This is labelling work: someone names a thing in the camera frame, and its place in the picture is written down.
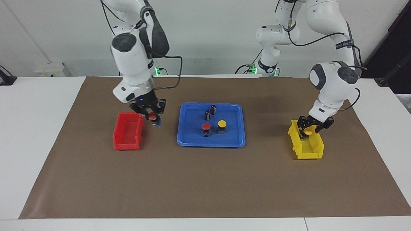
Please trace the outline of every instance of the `blue tray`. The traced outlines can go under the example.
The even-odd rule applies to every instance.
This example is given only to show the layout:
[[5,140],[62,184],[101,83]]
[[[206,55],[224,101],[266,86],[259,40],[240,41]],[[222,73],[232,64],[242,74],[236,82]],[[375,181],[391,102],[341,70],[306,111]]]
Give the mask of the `blue tray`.
[[[211,105],[217,113],[209,121],[204,120],[204,112]],[[218,121],[227,122],[226,133],[218,134]],[[203,137],[203,123],[211,125],[210,136]],[[238,104],[184,103],[181,105],[177,142],[188,147],[240,148],[245,145],[242,108]]]

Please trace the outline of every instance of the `brown mat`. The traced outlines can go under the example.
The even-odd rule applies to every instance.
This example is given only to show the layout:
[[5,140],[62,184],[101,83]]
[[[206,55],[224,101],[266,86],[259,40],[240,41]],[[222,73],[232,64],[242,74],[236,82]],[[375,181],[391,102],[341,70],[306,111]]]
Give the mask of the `brown mat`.
[[[353,110],[322,131],[323,159],[296,160],[287,130],[318,96],[308,79],[183,79],[157,92],[168,105],[161,128],[146,123],[143,151],[124,152],[111,137],[130,111],[111,94],[119,81],[86,79],[20,219],[411,215]],[[184,102],[240,104],[245,147],[180,147]]]

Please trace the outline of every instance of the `white table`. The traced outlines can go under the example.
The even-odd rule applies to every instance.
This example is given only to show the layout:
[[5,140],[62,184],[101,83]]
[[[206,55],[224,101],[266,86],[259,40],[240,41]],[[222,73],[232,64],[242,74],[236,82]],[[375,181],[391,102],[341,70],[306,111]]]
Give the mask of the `white table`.
[[[0,230],[411,229],[411,217],[17,220],[84,80],[85,77],[29,77],[19,78],[13,86],[0,87]],[[358,88],[362,97],[354,109],[403,195],[411,203],[411,159],[407,155],[411,151],[411,115],[389,88],[380,88],[368,79],[361,79]],[[353,94],[350,101],[355,98],[356,94]]]

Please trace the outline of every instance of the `red cap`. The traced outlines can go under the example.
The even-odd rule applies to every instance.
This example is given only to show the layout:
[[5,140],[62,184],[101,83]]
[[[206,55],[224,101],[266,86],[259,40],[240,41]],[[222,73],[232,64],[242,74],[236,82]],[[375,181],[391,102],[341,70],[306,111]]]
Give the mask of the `red cap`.
[[156,120],[157,119],[157,115],[155,112],[150,112],[150,114],[148,114],[148,119],[149,120]]
[[211,125],[209,124],[209,123],[204,123],[203,124],[203,130],[210,130],[210,128],[211,128]]

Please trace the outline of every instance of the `red plastic container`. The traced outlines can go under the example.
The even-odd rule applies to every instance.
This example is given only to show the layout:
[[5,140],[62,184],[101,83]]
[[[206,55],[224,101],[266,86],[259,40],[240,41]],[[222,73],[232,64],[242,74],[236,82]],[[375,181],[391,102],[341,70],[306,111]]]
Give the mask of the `red plastic container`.
[[135,112],[120,112],[113,133],[114,149],[139,150],[143,116]]

